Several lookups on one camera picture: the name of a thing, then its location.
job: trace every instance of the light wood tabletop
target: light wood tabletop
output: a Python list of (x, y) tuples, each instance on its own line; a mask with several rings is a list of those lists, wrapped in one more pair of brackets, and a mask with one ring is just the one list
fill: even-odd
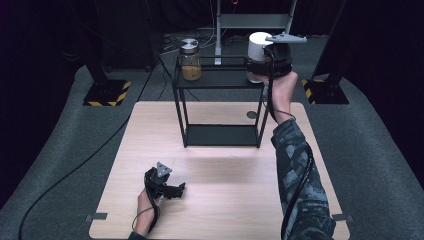
[[(191, 123), (254, 124), (246, 113), (256, 102), (187, 102)], [(292, 113), (312, 147), (331, 214), (341, 214), (304, 107), (292, 103)], [(165, 200), (149, 239), (280, 239), (283, 213), (279, 201), (272, 131), (268, 118), (262, 144), (256, 147), (184, 148), (174, 102), (139, 102), (112, 166), (90, 236), (126, 239), (132, 231), (137, 196), (144, 173), (161, 162), (173, 171), (168, 185), (186, 182), (182, 198)], [(345, 221), (338, 221), (334, 239), (348, 239)]]

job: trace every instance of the black curtain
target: black curtain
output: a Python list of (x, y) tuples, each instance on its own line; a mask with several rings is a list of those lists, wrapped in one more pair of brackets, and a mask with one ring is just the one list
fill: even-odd
[(342, 0), (298, 0), (290, 34), (330, 35), (342, 4)]
[[(163, 30), (167, 33), (212, 25), (212, 14), (214, 21), (216, 20), (217, 0), (159, 0), (159, 4)], [(221, 1), (221, 12), (227, 14), (288, 13), (289, 9), (289, 0), (238, 0), (237, 4), (233, 4), (231, 0)]]
[(74, 34), (63, 2), (2, 1), (0, 208), (49, 138), (81, 66), (67, 60)]
[(316, 73), (350, 63), (343, 76), (368, 97), (424, 186), (422, 9), (420, 1), (348, 0)]

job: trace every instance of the camouflage sleeve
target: camouflage sleeve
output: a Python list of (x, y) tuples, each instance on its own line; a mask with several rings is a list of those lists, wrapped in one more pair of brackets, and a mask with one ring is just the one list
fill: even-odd
[[(294, 120), (280, 124), (271, 141), (276, 149), (278, 188), (285, 213), (304, 174), (310, 147)], [(284, 239), (332, 239), (335, 226), (314, 165), (291, 213)]]
[(147, 240), (147, 238), (141, 236), (140, 234), (132, 231), (130, 236), (128, 237), (128, 240)]

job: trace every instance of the gray carpet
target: gray carpet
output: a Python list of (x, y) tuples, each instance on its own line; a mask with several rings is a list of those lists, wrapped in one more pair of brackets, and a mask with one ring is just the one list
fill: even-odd
[[(325, 42), (325, 38), (311, 38), (306, 44), (292, 45), (293, 65), (300, 79), (312, 75)], [(223, 47), (223, 54), (246, 51), (247, 41), (243, 38)], [(201, 52), (212, 54), (213, 46)], [(168, 69), (172, 69), (175, 54), (161, 56)], [(125, 123), (143, 86), (140, 100), (155, 101), (166, 78), (167, 85), (159, 100), (173, 100), (170, 79), (161, 64), (150, 79), (149, 74), (144, 70), (109, 73), (110, 79), (127, 79), (132, 83), (123, 104), (84, 107), (82, 102), (92, 79), (85, 67), (77, 72), (54, 132), (0, 211), (0, 239), (18, 238), (28, 208), (49, 187), (84, 163)], [(354, 218), (354, 222), (348, 223), (351, 239), (423, 239), (422, 188), (367, 98), (346, 79), (341, 87), (349, 105), (310, 105), (300, 81), (293, 101), (304, 104), (342, 211)], [(256, 92), (250, 91), (192, 93), (200, 101), (257, 100)], [(187, 97), (189, 101), (195, 100), (189, 94)], [(25, 220), (23, 239), (90, 239), (90, 223), (85, 218), (96, 211), (123, 132), (120, 130), (94, 157), (42, 197)], [(162, 218), (166, 218), (166, 213), (162, 213)]]

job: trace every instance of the metal shelf frame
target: metal shelf frame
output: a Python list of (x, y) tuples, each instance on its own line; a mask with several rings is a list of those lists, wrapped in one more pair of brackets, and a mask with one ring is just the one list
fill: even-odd
[[(202, 58), (216, 57), (215, 55), (202, 56)], [(221, 57), (246, 58), (244, 56)], [(259, 126), (262, 93), (264, 90), (263, 84), (251, 83), (247, 79), (246, 66), (244, 64), (202, 65), (202, 77), (196, 81), (187, 81), (182, 76), (181, 66), (178, 60), (177, 58), (172, 79), (172, 90), (184, 147), (256, 146), (260, 148), (268, 117), (268, 108), (265, 108), (262, 124)], [(184, 93), (185, 90), (190, 89), (260, 89), (255, 123), (251, 125), (190, 123)]]
[[(222, 28), (281, 29), (289, 34), (296, 3), (297, 0), (292, 0), (288, 14), (222, 14), (221, 0), (217, 0), (215, 55), (222, 54)], [(215, 65), (221, 63), (221, 58), (215, 59)]]

